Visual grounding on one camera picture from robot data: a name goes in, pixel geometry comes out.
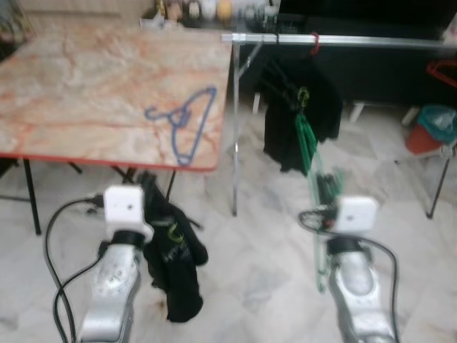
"marble table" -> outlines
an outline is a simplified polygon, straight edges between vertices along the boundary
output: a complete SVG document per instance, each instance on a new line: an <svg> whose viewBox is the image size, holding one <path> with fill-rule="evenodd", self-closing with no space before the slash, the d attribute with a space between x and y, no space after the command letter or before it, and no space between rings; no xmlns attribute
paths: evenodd
<svg viewBox="0 0 457 343"><path fill-rule="evenodd" d="M230 58L220 32L53 28L0 65L0 156L212 171Z"/></svg>

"metal rack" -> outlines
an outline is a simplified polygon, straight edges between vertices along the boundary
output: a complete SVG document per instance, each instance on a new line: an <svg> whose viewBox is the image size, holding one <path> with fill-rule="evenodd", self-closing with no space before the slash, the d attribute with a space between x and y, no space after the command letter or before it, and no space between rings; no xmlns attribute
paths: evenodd
<svg viewBox="0 0 457 343"><path fill-rule="evenodd" d="M313 34L222 34L222 41L233 44L233 202L232 214L238 214L238 103L240 78L250 67L262 45L303 45L303 46L344 46L354 48L380 48L380 49L416 49L416 50L449 50L457 51L457 45L444 44L442 41L427 39L407 39L368 36L332 36ZM240 67L240 46L255 44L244 64Z"/></svg>

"red bucket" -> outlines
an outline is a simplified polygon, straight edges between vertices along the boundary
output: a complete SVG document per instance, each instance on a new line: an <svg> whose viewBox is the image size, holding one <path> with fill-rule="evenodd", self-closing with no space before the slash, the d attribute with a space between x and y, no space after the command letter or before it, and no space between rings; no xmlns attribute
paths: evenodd
<svg viewBox="0 0 457 343"><path fill-rule="evenodd" d="M415 155L439 149L443 143L434 139L427 130L417 124L406 140L406 148Z"/></svg>

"cable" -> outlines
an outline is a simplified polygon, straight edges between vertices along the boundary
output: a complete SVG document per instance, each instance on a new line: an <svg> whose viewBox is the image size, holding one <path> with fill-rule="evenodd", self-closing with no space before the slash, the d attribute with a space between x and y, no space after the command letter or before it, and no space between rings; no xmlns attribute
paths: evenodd
<svg viewBox="0 0 457 343"><path fill-rule="evenodd" d="M354 239L357 241L365 242L367 244L371 244L374 247L376 247L376 248L380 249L381 251L383 251L384 253L386 253L391 258L392 266L393 266L392 267L392 291L391 291L391 318L392 318L393 335L395 337L396 342L400 343L400 337L398 335L398 327L397 327L397 315L396 315L396 302L397 302L397 290L398 290L398 261L397 261L397 258L395 257L395 254L388 247L385 247L381 243L378 243L374 240L371 240L371 239L368 239L365 237L355 236L352 234L340 234L340 233L336 233L336 232L322 231L315 227L310 227L309 225L307 225L305 223L306 216L308 216L309 214L322 214L322 213L325 213L325 211L330 211L330 212L334 213L335 210L328 208L327 210L304 211L298 215L298 222L304 229L306 229L310 232L313 232L315 234Z"/></svg>
<svg viewBox="0 0 457 343"><path fill-rule="evenodd" d="M49 220L48 226L46 228L46 233L44 236L44 259L46 261L46 265L49 269L49 272L51 273L54 284L56 284L56 287L58 289L60 289L62 287L62 283L59 279L59 276L57 275L57 271L54 267L54 263L52 262L51 256L49 254L49 239L51 236L52 228L54 227L54 223L56 222L57 217L60 215L60 213L62 213L63 210L67 209L70 206L73 206L75 204L81 204L81 203L90 203L90 204L100 205L100 203L103 204L103 196L96 195L94 198L83 198L83 199L73 200L72 202L67 202L66 204L59 207L57 209L57 211L54 212L54 214L52 215L51 220ZM64 302L65 312L69 319L71 340L76 341L76 326L74 324L73 312L71 311L71 305L70 305L69 299L68 299L65 291L62 292L62 301ZM68 342L68 338L66 336L64 328L61 325L59 326L57 323L56 323L56 325L57 325L59 334L62 338L62 341Z"/></svg>
<svg viewBox="0 0 457 343"><path fill-rule="evenodd" d="M79 270L77 273L71 275L67 280L65 280L65 282L59 287L59 290L57 291L56 293L56 296L54 297L54 305L53 305L53 309L52 309L52 315L54 317L54 321L56 322L56 325L57 327L59 328L62 328L62 323L61 323L61 320L60 320L60 316L59 316L59 298L62 297L62 299L64 298L64 295L65 295L65 287L68 286L72 281L74 281L75 279L77 279L78 277L80 277L82 274L88 272L90 269L94 268L97 263L100 262L101 258L103 257L103 254L101 254L96 261L90 263L90 265L84 267L83 269ZM71 338L71 343L76 343L76 337L73 339Z"/></svg>

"white tile floor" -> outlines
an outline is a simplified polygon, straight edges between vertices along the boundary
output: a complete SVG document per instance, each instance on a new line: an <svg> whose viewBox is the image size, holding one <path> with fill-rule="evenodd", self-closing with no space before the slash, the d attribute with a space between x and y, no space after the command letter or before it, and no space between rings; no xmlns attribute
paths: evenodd
<svg viewBox="0 0 457 343"><path fill-rule="evenodd" d="M412 182L422 166L398 168L392 163L407 156L402 114L371 108L356 124L344 120L340 139L326 142L321 153L327 169L340 166L348 172L348 193L372 194L382 203L370 236L392 248L400 262L402 342L455 343L457 211L440 201L435 219L428 220L420 191L413 187L418 182ZM262 152L263 117L248 110L243 116L239 216L231 216L230 114L218 171L180 173L172 194L173 202L205 226L198 232L210 256L199 270L204 308L187 324L169 324L163 298L150 288L144 272L133 343L341 342L331 295L320 295L315 287L313 237L295 220L311 204L306 180L298 172L279 173ZM426 182L436 182L436 162L426 166ZM65 164L33 162L32 168L43 225L64 201L120 181L102 167L84 166L81 176ZM451 201L457 194L455 170L453 161L445 183ZM0 192L25 196L23 173L22 168L11 170L0 180ZM159 176L163 185L170 177L164 172ZM62 276L91 262L104 237L103 218L88 216L85 209L71 209L57 222L51 247ZM1 201L0 222L0 342L59 342L51 315L54 284L41 238L34 236L29 205ZM385 257L375 258L387 307L390 267ZM89 301L89 280L85 277L69 289L78 322Z"/></svg>

